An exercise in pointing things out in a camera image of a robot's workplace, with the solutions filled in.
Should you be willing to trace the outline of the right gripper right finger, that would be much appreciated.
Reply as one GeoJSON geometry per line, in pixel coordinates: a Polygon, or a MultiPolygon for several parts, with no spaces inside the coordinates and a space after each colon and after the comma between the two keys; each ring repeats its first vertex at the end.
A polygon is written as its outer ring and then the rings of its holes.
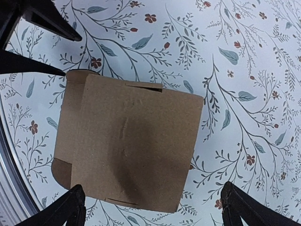
{"type": "Polygon", "coordinates": [[[260,204],[231,182],[221,191],[222,220],[225,226],[299,226],[300,224],[260,204]]]}

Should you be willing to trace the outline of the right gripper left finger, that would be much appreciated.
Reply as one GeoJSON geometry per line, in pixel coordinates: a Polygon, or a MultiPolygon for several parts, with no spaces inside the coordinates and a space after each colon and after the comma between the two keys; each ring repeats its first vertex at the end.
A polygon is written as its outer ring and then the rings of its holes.
{"type": "Polygon", "coordinates": [[[22,222],[23,226],[83,226],[85,224],[85,193],[75,185],[39,213],[22,222]]]}

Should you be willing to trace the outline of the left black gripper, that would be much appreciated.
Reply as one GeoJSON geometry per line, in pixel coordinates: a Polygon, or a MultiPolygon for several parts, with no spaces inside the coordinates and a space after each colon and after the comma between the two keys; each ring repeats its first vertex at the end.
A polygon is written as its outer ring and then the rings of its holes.
{"type": "Polygon", "coordinates": [[[82,40],[50,0],[0,0],[0,73],[37,72],[65,76],[66,73],[58,68],[5,50],[21,16],[68,40],[82,40]]]}

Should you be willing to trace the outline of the brown cardboard box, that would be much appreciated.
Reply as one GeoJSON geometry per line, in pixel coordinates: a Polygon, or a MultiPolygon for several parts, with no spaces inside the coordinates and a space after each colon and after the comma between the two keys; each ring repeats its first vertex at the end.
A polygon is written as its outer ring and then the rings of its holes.
{"type": "Polygon", "coordinates": [[[58,123],[54,179],[88,197],[175,213],[199,131],[203,98],[161,84],[71,70],[58,123]]]}

